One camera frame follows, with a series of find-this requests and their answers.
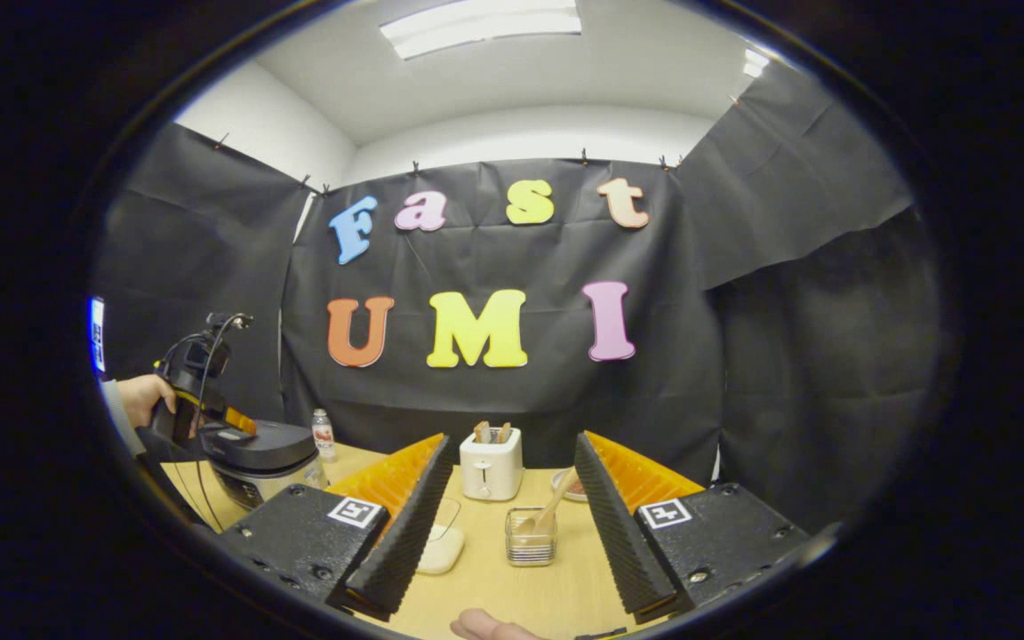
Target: sleeve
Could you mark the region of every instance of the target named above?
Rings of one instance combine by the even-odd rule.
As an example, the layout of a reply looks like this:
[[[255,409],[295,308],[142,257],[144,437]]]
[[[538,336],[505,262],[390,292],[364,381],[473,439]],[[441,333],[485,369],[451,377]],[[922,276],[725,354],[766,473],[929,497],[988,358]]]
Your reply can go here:
[[[121,440],[129,447],[132,455],[144,454],[144,444],[137,432],[133,430],[133,425],[129,421],[129,415],[125,413],[125,406],[121,404],[121,392],[118,391],[117,381],[101,382],[101,395],[104,397],[105,408],[110,409],[110,418],[121,434]]]

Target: wooden table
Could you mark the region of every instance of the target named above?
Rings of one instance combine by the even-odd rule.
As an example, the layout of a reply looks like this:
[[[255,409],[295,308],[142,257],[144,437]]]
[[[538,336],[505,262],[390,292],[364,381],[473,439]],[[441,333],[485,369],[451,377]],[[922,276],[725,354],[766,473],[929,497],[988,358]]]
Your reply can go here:
[[[339,444],[338,461],[324,466],[330,481],[338,481],[383,457],[373,451]],[[246,511],[219,488],[208,463],[200,465],[204,489],[216,518],[220,525],[231,526]],[[181,495],[185,498],[191,495],[191,507],[207,517],[210,511],[199,488],[196,463],[165,466]],[[460,503],[453,527],[464,531],[464,550],[455,566],[439,575],[420,572],[414,575],[401,608],[389,624],[356,615],[408,636],[429,639],[455,639],[449,624],[468,607],[484,608],[497,620],[520,624],[538,636],[553,640],[569,640],[585,633],[597,635],[618,628],[634,631],[659,623],[636,625],[633,616],[623,611],[603,544],[586,502],[564,499],[558,506],[556,519],[560,534],[555,562],[546,567],[513,567],[505,559],[504,517],[509,508],[545,505],[552,497],[551,479],[556,471],[525,469],[515,498],[508,502],[479,502],[464,498],[460,466],[453,468],[444,499]],[[214,518],[208,521],[215,527]]]

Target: orange letter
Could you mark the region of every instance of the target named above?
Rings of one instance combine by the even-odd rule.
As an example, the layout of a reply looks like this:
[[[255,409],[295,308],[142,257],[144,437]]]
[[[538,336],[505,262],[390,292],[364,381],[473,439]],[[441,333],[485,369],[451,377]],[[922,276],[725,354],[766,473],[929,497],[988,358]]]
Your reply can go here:
[[[369,368],[381,357],[386,345],[386,314],[394,307],[394,299],[389,296],[373,297],[367,300],[370,311],[370,336],[362,348],[350,346],[350,316],[358,307],[357,300],[330,300],[330,332],[327,334],[327,348],[330,356],[343,368]]]
[[[606,208],[610,210],[610,217],[622,226],[638,229],[650,222],[649,215],[635,211],[634,199],[643,197],[642,187],[627,185],[627,178],[610,179],[599,185],[597,190],[601,196],[606,196]]]

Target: white wall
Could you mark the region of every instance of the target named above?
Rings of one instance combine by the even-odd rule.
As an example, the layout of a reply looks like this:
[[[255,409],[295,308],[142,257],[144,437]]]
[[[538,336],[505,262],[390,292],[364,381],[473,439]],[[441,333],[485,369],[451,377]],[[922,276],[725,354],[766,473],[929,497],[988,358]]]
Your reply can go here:
[[[322,190],[340,185],[354,146],[300,94],[254,61],[205,91],[176,123]]]
[[[714,121],[691,115],[606,105],[550,105],[456,118],[358,148],[342,183],[414,170],[498,159],[625,159],[677,164]]]

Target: blue letter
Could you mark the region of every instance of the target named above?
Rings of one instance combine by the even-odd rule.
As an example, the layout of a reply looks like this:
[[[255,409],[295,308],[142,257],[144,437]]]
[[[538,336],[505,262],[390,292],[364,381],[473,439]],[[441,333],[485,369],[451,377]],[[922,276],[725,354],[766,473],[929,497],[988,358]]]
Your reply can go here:
[[[341,249],[341,253],[338,254],[338,264],[346,264],[370,248],[370,240],[362,239],[361,234],[369,234],[370,230],[374,229],[370,212],[376,206],[378,200],[375,200],[374,196],[367,196],[358,200],[356,206],[330,219],[330,227],[338,234],[338,248]]]

